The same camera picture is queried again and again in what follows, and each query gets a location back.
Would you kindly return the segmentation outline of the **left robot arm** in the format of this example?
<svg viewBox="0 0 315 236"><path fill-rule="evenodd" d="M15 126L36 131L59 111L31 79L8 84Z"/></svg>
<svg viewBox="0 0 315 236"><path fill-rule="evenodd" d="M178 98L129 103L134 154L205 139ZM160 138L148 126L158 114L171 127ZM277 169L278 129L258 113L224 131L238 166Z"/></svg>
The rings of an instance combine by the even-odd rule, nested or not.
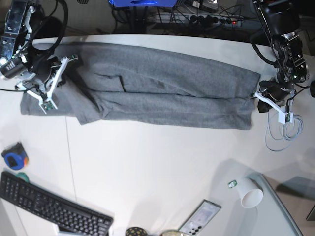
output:
<svg viewBox="0 0 315 236"><path fill-rule="evenodd" d="M298 11L289 0L254 0L252 5L275 61L268 60L258 49L255 39L260 33L253 34L250 43L265 63L277 69L275 77L259 82L253 96L259 100L259 112L267 113L273 108L278 112L279 123L292 123L295 87L301 88L309 77L302 41L296 32L300 27Z"/></svg>

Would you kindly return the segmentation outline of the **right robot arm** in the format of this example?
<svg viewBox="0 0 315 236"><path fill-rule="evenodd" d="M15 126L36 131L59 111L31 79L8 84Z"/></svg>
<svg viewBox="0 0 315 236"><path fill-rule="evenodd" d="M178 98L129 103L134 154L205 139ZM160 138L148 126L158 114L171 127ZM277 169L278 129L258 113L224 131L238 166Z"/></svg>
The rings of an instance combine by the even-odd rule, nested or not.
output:
<svg viewBox="0 0 315 236"><path fill-rule="evenodd" d="M35 37L53 18L45 16L37 0L12 1L0 38L0 78L17 79L14 92L29 94L45 114L58 109L54 92L65 83L63 73L68 64L79 59L77 55L61 58L54 55L68 22L67 3L59 0L57 4L63 8L63 22L57 40L49 48L38 49L33 45Z"/></svg>

